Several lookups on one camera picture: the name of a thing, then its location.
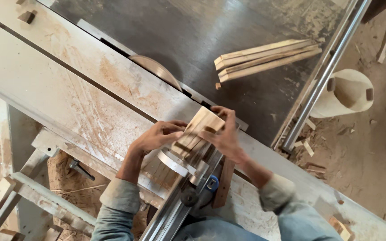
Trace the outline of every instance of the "person's left hand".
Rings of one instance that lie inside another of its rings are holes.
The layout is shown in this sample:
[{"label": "person's left hand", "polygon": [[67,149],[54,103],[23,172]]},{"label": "person's left hand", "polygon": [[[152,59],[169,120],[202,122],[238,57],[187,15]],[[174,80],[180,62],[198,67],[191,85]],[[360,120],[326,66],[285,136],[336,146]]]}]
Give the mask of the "person's left hand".
[{"label": "person's left hand", "polygon": [[161,147],[164,144],[178,140],[186,129],[187,123],[180,120],[158,121],[148,131],[144,132],[129,147],[140,155],[147,155],[150,151]]}]

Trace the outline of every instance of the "sleeve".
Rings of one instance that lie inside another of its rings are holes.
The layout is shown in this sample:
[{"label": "sleeve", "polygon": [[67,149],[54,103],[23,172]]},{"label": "sleeve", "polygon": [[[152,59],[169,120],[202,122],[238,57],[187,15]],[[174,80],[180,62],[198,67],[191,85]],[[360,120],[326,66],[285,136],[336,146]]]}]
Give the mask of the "sleeve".
[{"label": "sleeve", "polygon": [[110,182],[99,200],[102,203],[91,241],[131,241],[133,216],[139,210],[138,186],[118,178]]},{"label": "sleeve", "polygon": [[306,202],[296,197],[292,181],[274,174],[259,190],[264,211],[278,215],[282,241],[341,241],[336,230]]}]

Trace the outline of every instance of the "gray shirt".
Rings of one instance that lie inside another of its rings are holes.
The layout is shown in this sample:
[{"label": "gray shirt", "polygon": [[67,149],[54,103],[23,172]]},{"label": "gray shirt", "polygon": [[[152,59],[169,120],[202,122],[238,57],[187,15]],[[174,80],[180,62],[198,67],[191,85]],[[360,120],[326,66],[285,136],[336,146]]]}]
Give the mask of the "gray shirt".
[{"label": "gray shirt", "polygon": [[[296,198],[295,185],[274,174],[260,190],[264,211],[274,211],[282,241],[341,241],[335,229],[317,211]],[[115,178],[100,197],[102,202],[92,241],[131,241],[132,220],[139,210],[138,186]],[[174,240],[257,240],[265,241],[240,225],[216,217],[204,217],[181,228]]]}]

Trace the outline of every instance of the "metal rail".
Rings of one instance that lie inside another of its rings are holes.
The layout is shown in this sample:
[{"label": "metal rail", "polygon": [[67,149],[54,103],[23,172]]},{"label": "metal rail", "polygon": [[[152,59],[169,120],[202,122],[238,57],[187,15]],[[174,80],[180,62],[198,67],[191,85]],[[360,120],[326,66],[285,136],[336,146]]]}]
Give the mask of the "metal rail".
[{"label": "metal rail", "polygon": [[[200,183],[196,186],[197,195],[201,193],[212,172],[217,167],[222,158],[222,154],[213,146],[210,147],[207,160],[209,168],[205,172]],[[172,240],[182,222],[189,214],[190,209],[181,202],[182,189],[188,184],[188,177],[179,176],[170,190],[170,195],[165,199],[164,204],[158,209],[150,224],[147,226],[140,241],[170,241]]]},{"label": "metal rail", "polygon": [[308,99],[306,100],[306,104],[302,109],[302,112],[300,113],[300,116],[298,118],[298,121],[294,125],[294,127],[290,130],[288,133],[284,144],[282,145],[282,149],[284,151],[290,152],[293,150],[294,142],[296,141],[297,137],[299,136],[300,132],[303,129],[303,126],[306,122],[306,120],[309,118],[309,114],[312,110],[312,108],[315,105],[315,102],[318,100],[321,92],[323,91],[330,75],[335,70],[336,64],[339,62],[340,57],[342,56],[343,52],[345,51],[346,46],[348,45],[352,35],[355,33],[355,30],[357,29],[358,25],[360,24],[360,21],[362,17],[364,16],[367,7],[369,6],[371,0],[359,0],[357,1],[354,9],[352,10],[349,18],[344,23],[344,27],[346,24],[349,23],[349,25],[345,28],[345,31],[339,40],[338,44],[336,45],[336,48],[334,51],[330,51],[330,58],[327,61],[326,65],[323,65],[319,71],[322,70],[324,67],[324,70],[322,71],[320,79],[316,82],[314,88],[311,90],[311,93],[309,94]]}]

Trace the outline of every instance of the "hand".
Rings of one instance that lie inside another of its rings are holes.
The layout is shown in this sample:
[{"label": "hand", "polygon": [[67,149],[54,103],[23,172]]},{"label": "hand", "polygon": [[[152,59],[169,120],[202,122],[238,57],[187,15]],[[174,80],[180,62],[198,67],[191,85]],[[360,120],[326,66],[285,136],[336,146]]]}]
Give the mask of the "hand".
[{"label": "hand", "polygon": [[202,131],[199,133],[199,137],[212,143],[217,150],[236,164],[242,164],[247,161],[247,154],[239,146],[235,111],[222,106],[213,106],[211,110],[218,112],[219,117],[226,119],[225,127],[221,134]]},{"label": "hand", "polygon": [[161,147],[164,144],[172,143],[178,140],[187,123],[180,120],[158,121],[148,131],[144,132],[129,147],[130,152],[147,155],[150,151]]}]

